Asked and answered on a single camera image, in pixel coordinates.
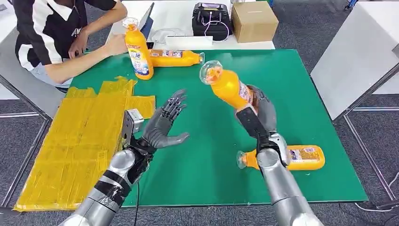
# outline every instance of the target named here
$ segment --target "black case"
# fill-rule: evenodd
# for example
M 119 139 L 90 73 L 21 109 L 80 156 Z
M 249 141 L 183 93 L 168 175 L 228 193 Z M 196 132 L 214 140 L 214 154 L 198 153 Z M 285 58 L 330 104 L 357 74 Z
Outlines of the black case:
M 208 23 L 210 12 L 212 12 L 212 20 L 222 21 L 229 28 L 229 32 L 227 32 L 226 27 L 222 23 L 211 24 L 207 30 L 207 36 L 213 36 L 214 41 L 221 41 L 226 38 L 227 33 L 232 35 L 233 31 L 227 7 L 224 4 L 217 5 L 219 7 L 213 9 L 207 8 L 207 3 L 197 3 L 195 5 L 192 13 L 192 32 L 194 36 L 205 36 L 207 25 L 204 26 L 202 24 L 202 18 L 204 18 L 205 24 Z

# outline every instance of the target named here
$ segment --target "cable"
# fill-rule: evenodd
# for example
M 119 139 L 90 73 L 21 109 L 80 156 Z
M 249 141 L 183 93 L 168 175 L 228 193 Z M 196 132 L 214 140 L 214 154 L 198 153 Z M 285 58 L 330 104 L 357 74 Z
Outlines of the cable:
M 229 35 L 230 35 L 229 27 L 228 27 L 225 23 L 223 23 L 222 21 L 211 20 L 211 19 L 212 19 L 212 12 L 210 12 L 209 14 L 210 14 L 210 15 L 209 15 L 209 22 L 208 22 L 208 23 L 204 23 L 204 17 L 201 18 L 201 20 L 202 20 L 202 21 L 201 21 L 201 22 L 202 22 L 202 25 L 207 26 L 207 28 L 206 28 L 205 31 L 204 31 L 205 37 L 207 36 L 207 31 L 208 31 L 208 29 L 209 29 L 211 23 L 221 23 L 221 24 L 223 24 L 223 25 L 226 27 L 226 29 L 227 29 L 227 36 L 226 36 L 225 39 L 223 39 L 223 40 L 221 40 L 221 41 L 226 41 L 226 40 L 229 38 Z
M 357 204 L 357 203 L 355 203 L 355 205 L 356 205 L 359 209 L 364 210 L 364 211 L 369 211 L 369 212 L 381 212 L 381 213 L 384 213 L 384 212 L 389 212 L 389 211 L 392 210 L 392 209 L 390 209 L 390 210 L 372 210 L 372 209 L 365 209 L 365 208 L 359 206 L 359 204 Z
M 391 188 L 391 185 L 393 184 L 393 182 L 396 181 L 396 179 L 398 179 L 398 177 L 399 177 L 399 172 L 396 173 L 395 178 L 388 184 L 388 187 L 389 187 L 389 188 Z M 359 206 L 359 204 L 357 204 L 357 203 L 355 203 L 355 205 L 356 205 L 359 209 L 364 210 L 364 211 L 369 211 L 369 212 L 380 212 L 380 213 L 384 213 L 384 212 L 389 212 L 389 211 L 392 211 L 392 210 L 393 210 L 393 207 L 392 207 L 392 209 L 390 209 L 390 210 L 373 210 L 373 209 L 365 209 L 365 208 Z
M 355 218 L 357 218 L 357 219 L 359 219 L 359 220 L 361 220 L 361 221 L 363 221 L 363 222 L 365 222 L 365 223 L 367 223 L 367 224 L 380 226 L 379 223 L 371 222 L 371 221 L 365 220 L 365 219 L 361 218 L 360 216 L 356 216 L 356 215 L 354 215 L 354 214 L 352 214 L 352 213 L 350 213 L 350 212 L 348 212 L 348 211 L 345 211 L 345 210 L 342 208 L 341 203 L 338 203 L 338 206 L 339 206 L 339 208 L 342 210 L 342 212 L 344 212 L 344 213 L 346 213 L 346 214 L 348 214 L 348 215 L 350 215 L 350 216 L 352 216 L 352 217 L 355 217 Z
M 137 211 L 138 211 L 138 200 L 140 198 L 140 185 L 137 182 L 137 201 L 136 201 L 136 216 L 135 216 L 135 224 L 134 226 L 136 226 L 136 222 L 137 222 Z
M 389 188 L 391 188 L 391 185 L 393 184 L 393 182 L 395 182 L 396 179 L 398 179 L 398 176 L 399 176 L 399 172 L 396 173 L 395 178 L 388 184 L 388 187 L 389 187 Z

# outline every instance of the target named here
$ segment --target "plastic bottle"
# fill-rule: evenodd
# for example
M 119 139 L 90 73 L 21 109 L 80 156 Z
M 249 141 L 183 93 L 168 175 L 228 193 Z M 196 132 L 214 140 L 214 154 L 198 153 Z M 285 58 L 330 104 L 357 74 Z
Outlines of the plastic bottle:
M 237 110 L 252 104 L 252 91 L 239 80 L 235 72 L 224 70 L 217 60 L 206 62 L 200 70 L 199 78 L 211 86 L 216 96 Z
M 326 159 L 323 151 L 316 145 L 289 145 L 287 147 L 291 156 L 288 170 L 318 170 L 324 166 Z M 256 149 L 251 152 L 237 153 L 237 164 L 240 169 L 253 167 L 259 170 L 256 161 Z
M 128 17 L 123 20 L 123 25 L 127 27 L 125 36 L 126 46 L 137 78 L 149 80 L 154 75 L 154 68 L 150 60 L 150 52 L 144 35 L 138 30 L 138 21 Z
M 194 53 L 190 50 L 150 50 L 151 62 L 154 67 L 188 67 L 202 64 L 205 53 Z

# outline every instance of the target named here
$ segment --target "robotic arm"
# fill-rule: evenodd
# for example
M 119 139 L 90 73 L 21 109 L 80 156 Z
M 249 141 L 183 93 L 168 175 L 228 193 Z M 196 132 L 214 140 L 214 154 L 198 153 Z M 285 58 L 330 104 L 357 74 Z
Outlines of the robotic arm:
M 270 192 L 271 204 L 280 226 L 322 226 L 303 196 L 292 174 L 287 170 L 287 144 L 276 131 L 276 111 L 264 93 L 249 86 L 255 93 L 254 108 L 248 106 L 236 116 L 251 137 L 256 138 L 256 160 Z
M 180 144 L 189 136 L 183 133 L 168 137 L 174 120 L 186 107 L 182 104 L 184 95 L 185 90 L 177 91 L 157 109 L 138 140 L 132 134 L 144 120 L 137 110 L 125 111 L 122 136 L 127 142 L 124 149 L 113 156 L 110 166 L 83 203 L 60 226 L 110 225 L 131 187 L 148 169 L 157 149 Z
M 236 113 L 250 136 L 256 138 L 256 159 L 271 195 L 271 202 L 280 226 L 323 224 L 314 215 L 292 174 L 286 169 L 289 154 L 284 138 L 276 132 L 273 104 L 256 87 L 255 104 Z M 148 169 L 158 148 L 177 145 L 189 136 L 183 133 L 168 137 L 174 120 L 186 107 L 185 90 L 179 90 L 148 121 L 143 135 L 132 134 L 144 121 L 137 110 L 125 111 L 122 136 L 127 139 L 122 151 L 116 153 L 110 166 L 100 177 L 78 209 L 60 226 L 108 226 L 122 206 L 131 187 Z

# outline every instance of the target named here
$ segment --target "green table mat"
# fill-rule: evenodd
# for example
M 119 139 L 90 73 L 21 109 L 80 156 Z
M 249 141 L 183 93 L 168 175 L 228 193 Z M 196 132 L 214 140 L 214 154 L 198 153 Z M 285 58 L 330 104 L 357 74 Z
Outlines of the green table mat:
M 302 61 L 295 50 L 209 50 L 245 84 L 262 89 L 275 104 L 278 131 L 289 145 L 318 145 L 326 164 L 315 171 L 294 171 L 310 202 L 367 200 Z M 139 80 L 135 96 L 155 95 L 161 106 L 176 90 L 187 89 L 188 107 L 170 135 L 189 132 L 182 145 L 160 149 L 140 180 L 140 205 L 232 205 L 270 203 L 261 173 L 239 169 L 237 151 L 252 151 L 255 139 L 234 118 L 233 109 L 199 80 L 200 65 L 155 68 L 149 81 Z M 135 79 L 127 54 L 110 57 L 73 79 L 71 86 L 93 87 L 117 76 Z M 136 204 L 136 189 L 123 206 Z

